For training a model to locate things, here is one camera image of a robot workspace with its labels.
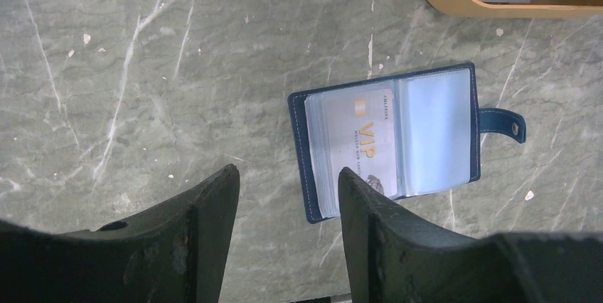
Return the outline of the blue card holder wallet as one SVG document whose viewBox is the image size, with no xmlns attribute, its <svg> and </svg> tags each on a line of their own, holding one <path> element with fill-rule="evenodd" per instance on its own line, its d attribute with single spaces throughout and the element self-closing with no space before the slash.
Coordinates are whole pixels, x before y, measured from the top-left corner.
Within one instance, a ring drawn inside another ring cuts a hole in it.
<svg viewBox="0 0 603 303">
<path fill-rule="evenodd" d="M 399 200 L 479 180 L 483 133 L 526 139 L 520 114 L 479 106 L 472 63 L 293 92 L 288 108 L 311 224 L 339 216 L 344 168 Z"/>
</svg>

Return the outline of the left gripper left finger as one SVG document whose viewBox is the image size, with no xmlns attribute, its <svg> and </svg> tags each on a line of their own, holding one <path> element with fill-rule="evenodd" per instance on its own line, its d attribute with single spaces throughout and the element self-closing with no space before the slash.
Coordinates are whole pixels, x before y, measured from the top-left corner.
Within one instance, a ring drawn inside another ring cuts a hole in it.
<svg viewBox="0 0 603 303">
<path fill-rule="evenodd" d="M 51 234 L 1 223 L 2 302 L 217 302 L 240 174 L 193 188 L 98 230 Z"/>
</svg>

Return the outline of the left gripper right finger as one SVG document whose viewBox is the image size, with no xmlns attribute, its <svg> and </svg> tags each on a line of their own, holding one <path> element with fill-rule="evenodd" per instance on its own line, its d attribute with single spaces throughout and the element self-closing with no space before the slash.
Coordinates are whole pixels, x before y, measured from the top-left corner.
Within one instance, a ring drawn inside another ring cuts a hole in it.
<svg viewBox="0 0 603 303">
<path fill-rule="evenodd" d="M 601 302 L 601 233 L 475 239 L 414 214 L 350 169 L 338 177 L 353 302 Z"/>
</svg>

